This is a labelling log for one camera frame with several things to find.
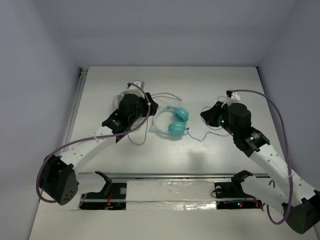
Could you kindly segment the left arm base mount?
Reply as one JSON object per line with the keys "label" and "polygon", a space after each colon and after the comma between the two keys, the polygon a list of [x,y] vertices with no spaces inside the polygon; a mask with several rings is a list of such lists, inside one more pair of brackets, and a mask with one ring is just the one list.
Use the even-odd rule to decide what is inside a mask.
{"label": "left arm base mount", "polygon": [[103,178],[104,185],[99,191],[86,192],[81,195],[79,209],[81,210],[126,210],[127,183],[113,182],[105,173],[95,172]]}

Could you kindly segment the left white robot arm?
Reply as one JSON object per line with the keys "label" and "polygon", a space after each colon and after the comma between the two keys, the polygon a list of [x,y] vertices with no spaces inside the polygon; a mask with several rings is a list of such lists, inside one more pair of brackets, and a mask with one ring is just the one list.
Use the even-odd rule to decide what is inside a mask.
{"label": "left white robot arm", "polygon": [[41,201],[69,203],[78,191],[77,175],[96,155],[118,143],[127,134],[135,131],[133,125],[156,114],[159,105],[150,93],[143,97],[126,94],[119,106],[102,122],[93,136],[78,139],[50,153],[43,161],[37,178],[36,192]]}

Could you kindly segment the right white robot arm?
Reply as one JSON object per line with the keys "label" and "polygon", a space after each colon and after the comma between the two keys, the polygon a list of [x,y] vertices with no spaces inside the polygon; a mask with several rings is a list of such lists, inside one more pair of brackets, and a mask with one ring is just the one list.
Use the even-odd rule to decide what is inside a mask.
{"label": "right white robot arm", "polygon": [[287,225],[298,234],[306,233],[320,221],[320,192],[289,169],[289,162],[252,126],[252,114],[244,104],[217,101],[200,116],[209,126],[227,131],[235,146],[275,183],[275,187],[263,185],[252,173],[243,170],[231,179],[230,189],[235,196],[246,194],[261,200],[283,215]]}

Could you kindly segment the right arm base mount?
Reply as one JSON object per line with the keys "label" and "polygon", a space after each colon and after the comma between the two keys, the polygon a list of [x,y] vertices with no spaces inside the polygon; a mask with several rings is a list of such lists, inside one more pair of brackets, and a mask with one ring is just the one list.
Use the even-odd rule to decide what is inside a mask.
{"label": "right arm base mount", "polygon": [[230,181],[217,182],[211,197],[217,200],[218,210],[240,210],[240,209],[260,209],[264,204],[255,197],[244,193],[241,183],[253,174],[247,170],[242,170],[231,177]]}

